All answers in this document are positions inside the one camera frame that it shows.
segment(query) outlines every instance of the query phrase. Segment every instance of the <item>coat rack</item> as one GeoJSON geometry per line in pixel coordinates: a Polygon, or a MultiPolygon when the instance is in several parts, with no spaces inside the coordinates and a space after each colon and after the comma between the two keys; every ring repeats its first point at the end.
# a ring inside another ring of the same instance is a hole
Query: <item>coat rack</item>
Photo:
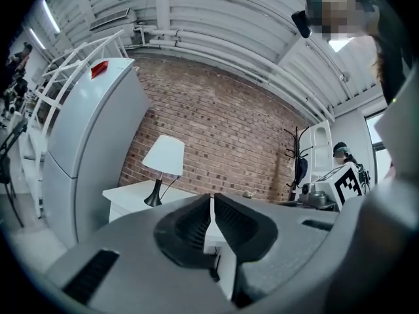
{"type": "Polygon", "coordinates": [[[297,185],[299,184],[297,182],[297,179],[300,177],[299,176],[300,175],[300,162],[301,162],[301,160],[304,157],[307,157],[308,156],[308,153],[305,154],[304,156],[302,156],[302,154],[303,154],[303,152],[305,152],[305,151],[310,150],[311,148],[313,148],[313,146],[311,146],[311,147],[306,148],[306,149],[304,149],[302,151],[299,151],[300,150],[300,139],[301,139],[301,136],[303,135],[303,133],[306,132],[306,130],[308,128],[309,127],[307,127],[306,129],[304,129],[302,131],[302,133],[300,134],[300,136],[299,136],[299,128],[298,127],[295,127],[295,135],[293,133],[291,133],[290,131],[284,129],[294,139],[294,150],[287,149],[288,152],[292,152],[292,155],[290,156],[289,154],[285,153],[285,155],[287,157],[295,158],[295,165],[294,165],[295,166],[295,171],[294,171],[295,174],[294,174],[294,179],[293,179],[293,182],[292,182],[291,185],[287,184],[288,187],[291,187],[291,192],[290,192],[290,195],[289,195],[289,201],[294,201],[295,200],[295,191],[297,189],[297,185]]]}

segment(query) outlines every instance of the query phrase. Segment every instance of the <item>person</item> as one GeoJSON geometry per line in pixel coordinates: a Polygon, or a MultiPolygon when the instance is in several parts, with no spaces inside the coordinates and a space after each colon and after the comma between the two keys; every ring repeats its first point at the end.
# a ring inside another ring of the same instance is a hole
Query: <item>person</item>
{"type": "Polygon", "coordinates": [[[355,164],[357,168],[359,182],[361,183],[361,189],[364,192],[364,194],[366,194],[370,190],[371,177],[369,175],[369,172],[364,168],[364,166],[357,162],[348,146],[343,142],[337,143],[333,147],[333,157],[335,158],[336,163],[340,166],[349,162],[355,164]]]}
{"type": "Polygon", "coordinates": [[[339,142],[333,147],[333,157],[335,158],[336,163],[339,165],[344,165],[348,162],[352,162],[355,165],[358,165],[358,162],[352,155],[350,149],[343,142],[339,142]]]}
{"type": "Polygon", "coordinates": [[[22,77],[16,79],[16,84],[9,89],[5,94],[5,108],[1,113],[2,117],[6,117],[7,112],[13,114],[14,111],[19,111],[24,102],[24,96],[27,92],[27,81],[22,77]]]}
{"type": "Polygon", "coordinates": [[[25,66],[31,52],[32,44],[25,42],[24,49],[10,57],[9,63],[5,69],[5,74],[3,76],[3,91],[10,86],[13,81],[13,76],[16,72],[21,72],[21,76],[24,74],[25,66]]]}
{"type": "Polygon", "coordinates": [[[293,20],[303,37],[321,33],[326,40],[371,36],[376,45],[376,76],[387,104],[409,74],[412,51],[407,31],[386,0],[306,0],[293,20]]]}

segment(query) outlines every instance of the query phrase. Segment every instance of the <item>white table lamp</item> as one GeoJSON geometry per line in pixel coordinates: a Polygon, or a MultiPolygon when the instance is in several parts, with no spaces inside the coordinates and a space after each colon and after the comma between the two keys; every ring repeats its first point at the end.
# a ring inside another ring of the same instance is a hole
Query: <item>white table lamp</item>
{"type": "Polygon", "coordinates": [[[163,173],[182,175],[184,149],[184,142],[170,136],[160,135],[145,156],[143,164],[160,172],[160,178],[156,180],[153,192],[144,200],[147,205],[155,207],[162,204],[159,194],[163,173]]]}

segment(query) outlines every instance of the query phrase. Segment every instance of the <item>black lamp base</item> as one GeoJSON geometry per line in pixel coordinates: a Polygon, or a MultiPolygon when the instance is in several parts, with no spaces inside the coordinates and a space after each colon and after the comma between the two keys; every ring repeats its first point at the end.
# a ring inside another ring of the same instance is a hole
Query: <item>black lamp base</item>
{"type": "Polygon", "coordinates": [[[151,207],[156,207],[162,204],[160,201],[160,187],[162,186],[162,181],[160,179],[156,179],[155,187],[151,192],[148,198],[144,199],[144,202],[151,207]]]}

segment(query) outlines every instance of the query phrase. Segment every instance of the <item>white refrigerator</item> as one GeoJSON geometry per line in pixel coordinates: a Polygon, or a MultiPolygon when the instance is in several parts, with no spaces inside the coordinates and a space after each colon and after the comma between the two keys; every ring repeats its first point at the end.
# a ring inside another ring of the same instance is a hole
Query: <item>white refrigerator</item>
{"type": "Polygon", "coordinates": [[[150,106],[134,60],[106,60],[105,72],[92,79],[87,71],[70,92],[45,155],[43,211],[69,248],[108,223],[110,203],[102,192],[117,187],[132,139],[150,106]]]}

